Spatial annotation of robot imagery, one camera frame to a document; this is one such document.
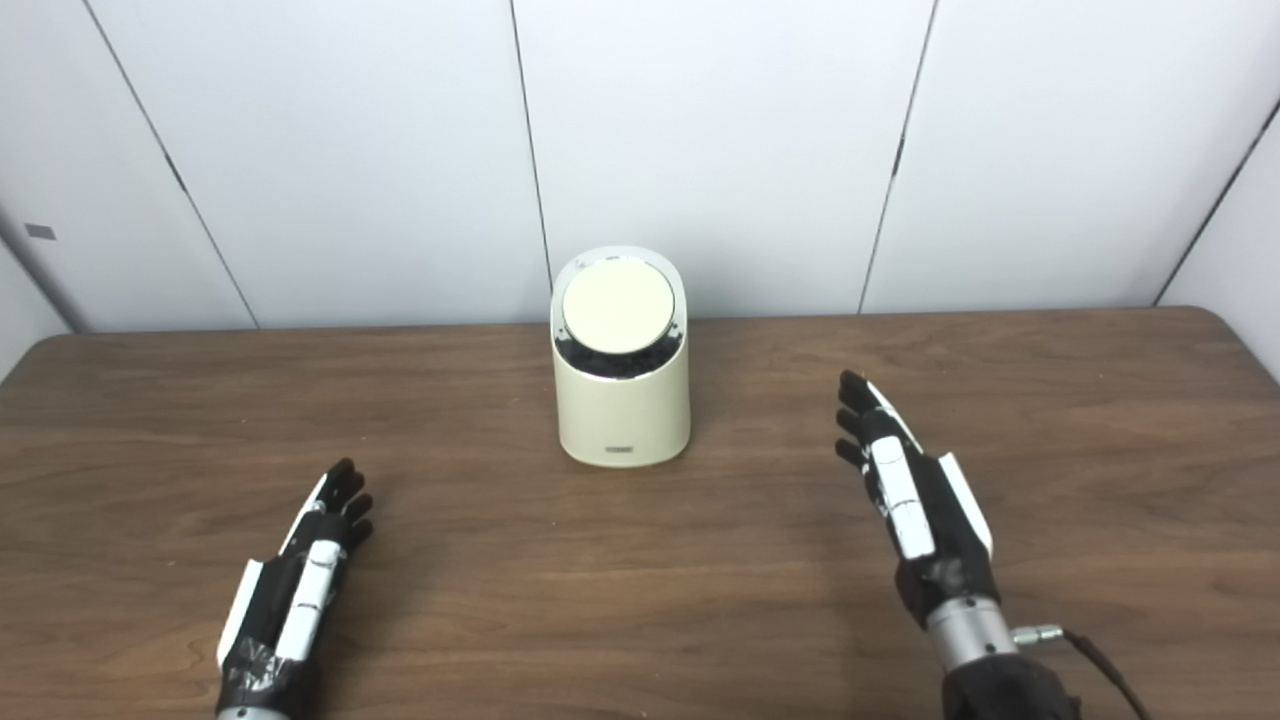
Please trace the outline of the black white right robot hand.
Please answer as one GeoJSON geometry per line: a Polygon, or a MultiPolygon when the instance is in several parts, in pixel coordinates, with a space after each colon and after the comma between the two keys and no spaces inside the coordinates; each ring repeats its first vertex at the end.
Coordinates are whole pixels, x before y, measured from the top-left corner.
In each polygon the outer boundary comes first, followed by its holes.
{"type": "Polygon", "coordinates": [[[951,452],[928,452],[884,393],[864,375],[838,378],[835,452],[860,473],[899,556],[895,585],[919,626],[945,603],[997,601],[993,536],[951,452]]]}

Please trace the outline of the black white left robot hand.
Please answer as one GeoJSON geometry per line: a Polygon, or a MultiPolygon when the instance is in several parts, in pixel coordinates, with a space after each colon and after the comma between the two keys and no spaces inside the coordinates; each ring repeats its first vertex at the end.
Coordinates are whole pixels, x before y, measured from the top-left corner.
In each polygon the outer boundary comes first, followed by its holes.
{"type": "Polygon", "coordinates": [[[218,719],[310,719],[321,696],[317,639],[351,555],[372,534],[372,496],[355,461],[328,469],[275,556],[250,560],[216,655],[218,719]]]}

